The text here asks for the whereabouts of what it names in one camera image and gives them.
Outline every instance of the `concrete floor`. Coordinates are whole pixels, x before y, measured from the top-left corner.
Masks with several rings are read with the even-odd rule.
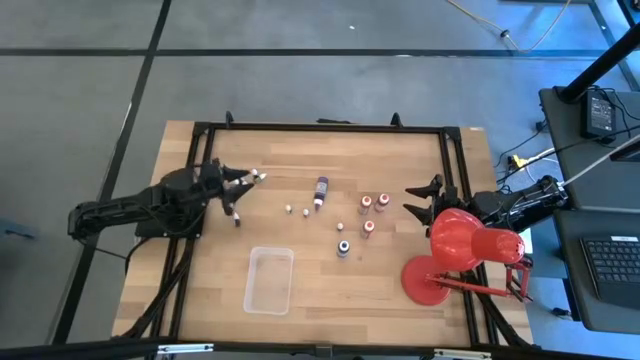
[[[0,47],[145,48],[161,3],[69,0],[61,6],[47,0],[4,0]],[[509,27],[522,46],[534,42],[560,8],[498,0],[460,3]],[[624,33],[628,27],[615,1],[598,3],[614,34]],[[174,1],[160,41],[160,48],[296,47],[504,49],[494,34],[444,0]],[[606,47],[588,7],[572,5],[540,49]],[[481,126],[487,129],[495,161],[533,134],[534,123],[542,118],[537,91],[567,84],[591,61],[156,58],[114,196],[148,184],[164,121],[222,120],[226,110],[240,122],[324,117],[385,124],[397,111],[409,125]],[[98,193],[141,63],[139,57],[0,57],[0,217],[39,231],[33,241],[0,241],[2,348],[47,341],[80,250],[65,234],[67,212]],[[632,68],[640,69],[639,63],[634,59]],[[600,84],[628,90],[617,68]],[[534,154],[550,144],[543,134],[519,153]],[[103,232],[100,246],[125,253],[131,241],[132,227],[125,226]],[[71,341],[110,335],[123,276],[120,260],[96,255]],[[533,285],[534,298],[540,300],[528,310],[537,344],[640,356],[638,337],[592,333],[580,323],[550,316],[545,307],[566,301],[558,281]],[[569,337],[576,341],[567,341]]]

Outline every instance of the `plastic bin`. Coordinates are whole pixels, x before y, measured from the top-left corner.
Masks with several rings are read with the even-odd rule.
[[[285,315],[289,312],[293,251],[254,247],[249,259],[249,276],[244,293],[244,311]]]

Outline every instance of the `wooden tabletop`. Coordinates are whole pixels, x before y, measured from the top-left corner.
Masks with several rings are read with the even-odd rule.
[[[183,167],[193,122],[169,121],[151,183]],[[472,191],[495,190],[489,149],[482,129],[462,129]],[[450,153],[459,185],[453,145]],[[219,201],[206,213],[196,242],[180,327],[183,340],[351,345],[469,346],[462,295],[452,291],[439,306],[413,303],[400,283],[403,265],[429,254],[424,228],[403,203],[428,206],[404,193],[442,174],[438,137],[425,134],[281,132],[218,130],[213,156],[234,168],[268,174],[237,204],[240,228],[224,216]],[[317,213],[313,192],[318,176],[329,178],[329,193]],[[383,213],[357,213],[363,195],[391,196]],[[293,213],[288,215],[285,206]],[[309,218],[302,209],[311,211]],[[375,222],[368,240],[360,238],[365,220]],[[345,229],[336,230],[338,222]],[[336,256],[340,240],[351,250]],[[151,240],[135,253],[113,327],[126,331],[157,292],[167,240]],[[249,254],[257,246],[294,253],[289,312],[284,316],[246,313],[243,299]],[[504,265],[487,263],[494,287],[504,287]],[[523,304],[493,297],[518,333],[531,341]],[[474,297],[481,339],[486,331]],[[163,334],[171,316],[165,314]]]

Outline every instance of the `metal pole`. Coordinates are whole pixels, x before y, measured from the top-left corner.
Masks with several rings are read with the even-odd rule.
[[[640,23],[629,29],[620,40],[609,48],[602,56],[593,62],[582,74],[560,92],[560,98],[565,102],[574,102],[587,91],[589,86],[598,81],[611,68],[616,66],[627,55],[640,45]]]

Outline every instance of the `red desk lamp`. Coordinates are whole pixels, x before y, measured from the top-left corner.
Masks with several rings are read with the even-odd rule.
[[[527,285],[531,264],[524,256],[524,242],[513,231],[486,228],[480,220],[460,209],[442,211],[431,227],[431,256],[416,256],[402,270],[402,287],[421,305],[437,305],[451,289],[530,299]],[[501,262],[507,268],[506,290],[474,285],[451,277],[449,271],[465,272],[484,260]],[[523,273],[522,284],[513,270]],[[512,282],[520,287],[514,289]]]

